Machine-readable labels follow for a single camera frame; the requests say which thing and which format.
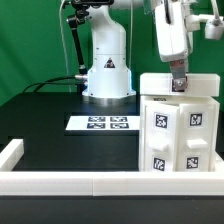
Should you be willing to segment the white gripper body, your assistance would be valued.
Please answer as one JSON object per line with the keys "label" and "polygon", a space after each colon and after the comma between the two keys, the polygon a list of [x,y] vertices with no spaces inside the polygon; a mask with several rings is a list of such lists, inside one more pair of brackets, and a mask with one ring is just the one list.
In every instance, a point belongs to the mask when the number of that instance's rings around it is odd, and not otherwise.
{"label": "white gripper body", "polygon": [[184,3],[162,3],[155,8],[155,25],[160,58],[163,62],[185,61],[191,52],[186,28],[189,7]]}

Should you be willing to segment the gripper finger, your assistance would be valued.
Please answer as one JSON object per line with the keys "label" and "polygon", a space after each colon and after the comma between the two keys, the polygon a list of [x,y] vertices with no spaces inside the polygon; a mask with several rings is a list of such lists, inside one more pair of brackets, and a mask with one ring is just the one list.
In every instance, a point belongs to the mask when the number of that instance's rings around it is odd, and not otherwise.
{"label": "gripper finger", "polygon": [[183,59],[170,62],[170,70],[173,76],[173,88],[175,91],[184,91],[187,88],[185,61]]}

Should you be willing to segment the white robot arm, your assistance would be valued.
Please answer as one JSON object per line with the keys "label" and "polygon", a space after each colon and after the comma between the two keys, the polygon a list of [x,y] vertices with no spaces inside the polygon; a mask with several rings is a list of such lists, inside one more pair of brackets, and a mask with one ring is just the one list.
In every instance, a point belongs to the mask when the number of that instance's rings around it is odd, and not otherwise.
{"label": "white robot arm", "polygon": [[188,55],[193,48],[187,19],[196,0],[112,0],[87,11],[92,30],[93,64],[87,72],[83,99],[99,105],[116,105],[135,98],[131,70],[126,65],[126,31],[109,14],[109,8],[133,10],[148,3],[155,15],[157,43],[162,61],[170,64],[173,87],[187,89]]}

